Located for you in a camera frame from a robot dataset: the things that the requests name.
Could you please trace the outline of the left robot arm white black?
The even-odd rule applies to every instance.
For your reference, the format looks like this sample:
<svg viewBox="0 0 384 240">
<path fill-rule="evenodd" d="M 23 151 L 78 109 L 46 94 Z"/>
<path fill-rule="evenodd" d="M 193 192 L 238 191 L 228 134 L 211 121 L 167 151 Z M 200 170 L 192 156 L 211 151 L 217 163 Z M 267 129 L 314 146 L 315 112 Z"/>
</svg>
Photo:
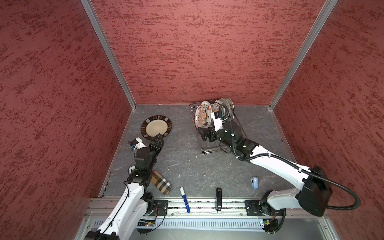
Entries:
<svg viewBox="0 0 384 240">
<path fill-rule="evenodd" d="M 161 134 L 157 134 L 148 147 L 140 138 L 130 142 L 136 165 L 123 182 L 126 189 L 104 223 L 96 231 L 88 232 L 86 240 L 128 240 L 140 219 L 153 210 L 153 194 L 146 190 L 163 146 Z"/>
</svg>

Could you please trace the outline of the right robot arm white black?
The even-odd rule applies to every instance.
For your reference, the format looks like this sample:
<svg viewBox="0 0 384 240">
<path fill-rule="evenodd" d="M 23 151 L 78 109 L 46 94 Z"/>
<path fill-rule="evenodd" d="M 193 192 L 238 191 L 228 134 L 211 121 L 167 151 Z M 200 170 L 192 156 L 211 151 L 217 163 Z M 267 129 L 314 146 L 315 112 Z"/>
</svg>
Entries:
<svg viewBox="0 0 384 240">
<path fill-rule="evenodd" d="M 332 188 L 324 181 L 326 174 L 320 167 L 310 169 L 275 155 L 243 137 L 242 129 L 234 122 L 224 123 L 219 130 L 212 127 L 198 128 L 197 131 L 203 141 L 217 140 L 245 162 L 262 167 L 293 185 L 288 190 L 266 191 L 258 206 L 263 215 L 271 216 L 283 209 L 303 209 L 316 217 L 324 215 Z"/>
</svg>

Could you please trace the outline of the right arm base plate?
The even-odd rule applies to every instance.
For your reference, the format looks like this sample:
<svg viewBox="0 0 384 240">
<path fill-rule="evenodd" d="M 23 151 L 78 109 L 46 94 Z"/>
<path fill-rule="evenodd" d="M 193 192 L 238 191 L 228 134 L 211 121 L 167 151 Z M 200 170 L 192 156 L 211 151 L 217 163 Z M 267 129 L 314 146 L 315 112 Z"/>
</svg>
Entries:
<svg viewBox="0 0 384 240">
<path fill-rule="evenodd" d="M 249 217 L 280 217 L 283 216 L 284 213 L 284 210 L 275 210 L 267 202 L 260 203 L 260 201 L 257 200 L 246 200 L 245 209 Z"/>
</svg>

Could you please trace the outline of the watermelon pattern white plate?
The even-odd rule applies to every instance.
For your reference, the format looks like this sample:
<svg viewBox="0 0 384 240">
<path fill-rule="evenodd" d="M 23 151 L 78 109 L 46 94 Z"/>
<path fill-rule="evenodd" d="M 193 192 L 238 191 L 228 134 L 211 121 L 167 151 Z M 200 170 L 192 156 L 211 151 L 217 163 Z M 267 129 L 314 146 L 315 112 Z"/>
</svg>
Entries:
<svg viewBox="0 0 384 240">
<path fill-rule="evenodd" d="M 211 122 L 211 113 L 212 113 L 212 108 L 211 108 L 211 104 L 209 101 L 203 101 L 201 103 L 201 105 L 204 107 L 205 111 L 206 111 L 206 122 L 207 123 L 210 123 Z"/>
</svg>

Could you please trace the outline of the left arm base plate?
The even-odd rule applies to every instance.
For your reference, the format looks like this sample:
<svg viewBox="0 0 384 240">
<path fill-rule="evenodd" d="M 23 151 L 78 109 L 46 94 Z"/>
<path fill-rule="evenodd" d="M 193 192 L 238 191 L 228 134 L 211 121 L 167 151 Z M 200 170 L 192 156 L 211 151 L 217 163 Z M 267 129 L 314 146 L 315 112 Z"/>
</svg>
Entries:
<svg viewBox="0 0 384 240">
<path fill-rule="evenodd" d="M 168 211 L 168 200 L 150 200 L 148 209 L 144 216 L 166 216 Z"/>
</svg>

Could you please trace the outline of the plain cream white plate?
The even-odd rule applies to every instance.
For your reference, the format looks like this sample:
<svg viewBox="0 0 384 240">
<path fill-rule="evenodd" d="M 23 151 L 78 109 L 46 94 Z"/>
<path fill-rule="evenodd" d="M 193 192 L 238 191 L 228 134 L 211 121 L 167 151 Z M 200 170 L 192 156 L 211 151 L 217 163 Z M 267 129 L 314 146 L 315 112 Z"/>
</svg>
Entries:
<svg viewBox="0 0 384 240">
<path fill-rule="evenodd" d="M 231 108 L 228 100 L 226 98 L 220 98 L 220 101 L 227 107 L 228 113 L 231 114 Z"/>
</svg>

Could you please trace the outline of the dark striped rim plate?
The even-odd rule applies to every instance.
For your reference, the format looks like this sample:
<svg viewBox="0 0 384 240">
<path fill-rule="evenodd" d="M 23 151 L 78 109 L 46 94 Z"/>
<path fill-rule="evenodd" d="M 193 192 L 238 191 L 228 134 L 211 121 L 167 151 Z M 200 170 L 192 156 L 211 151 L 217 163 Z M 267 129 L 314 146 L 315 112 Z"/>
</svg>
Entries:
<svg viewBox="0 0 384 240">
<path fill-rule="evenodd" d="M 155 115 L 147 118 L 141 125 L 141 134 L 144 138 L 152 140 L 158 134 L 163 138 L 168 136 L 172 130 L 173 124 L 168 117 Z"/>
</svg>

